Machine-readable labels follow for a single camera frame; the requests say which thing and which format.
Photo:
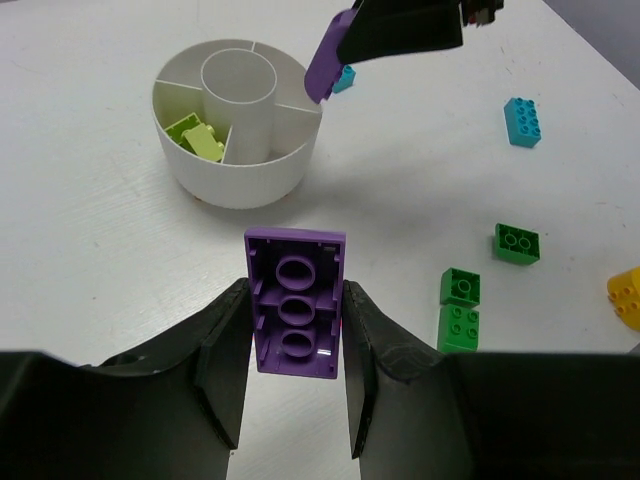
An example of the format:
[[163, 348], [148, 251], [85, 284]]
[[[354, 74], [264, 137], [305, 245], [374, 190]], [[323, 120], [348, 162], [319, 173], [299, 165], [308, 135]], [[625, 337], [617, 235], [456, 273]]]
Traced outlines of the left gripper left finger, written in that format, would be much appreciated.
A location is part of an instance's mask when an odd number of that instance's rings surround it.
[[97, 366], [1, 355], [5, 479], [223, 479], [252, 343], [238, 279], [202, 310]]

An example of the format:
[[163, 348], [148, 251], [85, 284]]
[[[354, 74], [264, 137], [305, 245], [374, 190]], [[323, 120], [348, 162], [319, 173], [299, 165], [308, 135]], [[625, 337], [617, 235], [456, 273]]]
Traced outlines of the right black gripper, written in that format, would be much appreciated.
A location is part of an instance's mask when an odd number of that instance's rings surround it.
[[504, 0], [356, 1], [337, 56], [355, 64], [454, 49], [463, 43], [462, 26], [489, 25], [503, 8]]

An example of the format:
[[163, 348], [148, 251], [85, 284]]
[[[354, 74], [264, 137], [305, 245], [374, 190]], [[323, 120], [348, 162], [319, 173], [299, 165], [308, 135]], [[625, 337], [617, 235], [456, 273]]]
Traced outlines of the lime green lego brick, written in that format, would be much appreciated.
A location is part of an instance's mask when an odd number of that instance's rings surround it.
[[166, 127], [164, 131], [174, 143], [182, 147], [184, 150], [193, 153], [194, 150], [189, 142], [185, 139], [184, 134], [188, 130], [196, 128], [200, 124], [201, 120], [199, 116], [195, 112], [192, 112]]

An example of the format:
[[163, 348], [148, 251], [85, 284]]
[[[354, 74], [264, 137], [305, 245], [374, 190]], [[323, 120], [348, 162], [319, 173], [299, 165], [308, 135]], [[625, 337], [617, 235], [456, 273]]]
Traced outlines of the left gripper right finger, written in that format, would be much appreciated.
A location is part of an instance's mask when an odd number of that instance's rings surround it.
[[639, 358], [442, 354], [344, 285], [352, 456], [365, 479], [635, 479]]

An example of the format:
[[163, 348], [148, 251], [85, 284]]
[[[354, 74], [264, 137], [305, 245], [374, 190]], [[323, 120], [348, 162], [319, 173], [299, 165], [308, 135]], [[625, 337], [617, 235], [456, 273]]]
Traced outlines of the pale yellow-green small lego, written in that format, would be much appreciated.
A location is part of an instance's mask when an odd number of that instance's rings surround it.
[[214, 130], [209, 125], [199, 124], [185, 130], [182, 140], [187, 150], [202, 159], [211, 162], [220, 162], [223, 159], [225, 146], [215, 138]]

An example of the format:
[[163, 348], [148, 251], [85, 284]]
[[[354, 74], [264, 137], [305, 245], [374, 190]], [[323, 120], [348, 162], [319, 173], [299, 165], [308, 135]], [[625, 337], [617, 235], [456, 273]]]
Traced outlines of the purple lego brick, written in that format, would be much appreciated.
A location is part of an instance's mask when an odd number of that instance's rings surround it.
[[257, 370], [335, 379], [346, 234], [254, 227], [244, 243]]

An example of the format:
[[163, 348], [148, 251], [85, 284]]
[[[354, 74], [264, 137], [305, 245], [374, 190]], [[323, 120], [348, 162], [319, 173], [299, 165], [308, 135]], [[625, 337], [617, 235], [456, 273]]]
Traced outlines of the green lego bricks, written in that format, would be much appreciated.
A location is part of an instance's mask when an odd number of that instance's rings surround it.
[[480, 333], [481, 281], [477, 273], [449, 268], [441, 277], [437, 349], [475, 352]]

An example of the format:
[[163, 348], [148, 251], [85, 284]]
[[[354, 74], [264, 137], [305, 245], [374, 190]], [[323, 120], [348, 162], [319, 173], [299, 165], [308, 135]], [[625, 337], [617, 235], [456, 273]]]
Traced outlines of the dark green lego brick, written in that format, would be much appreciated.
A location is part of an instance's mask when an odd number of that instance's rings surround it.
[[497, 223], [494, 232], [494, 253], [515, 265], [532, 265], [540, 260], [539, 234], [510, 225]]

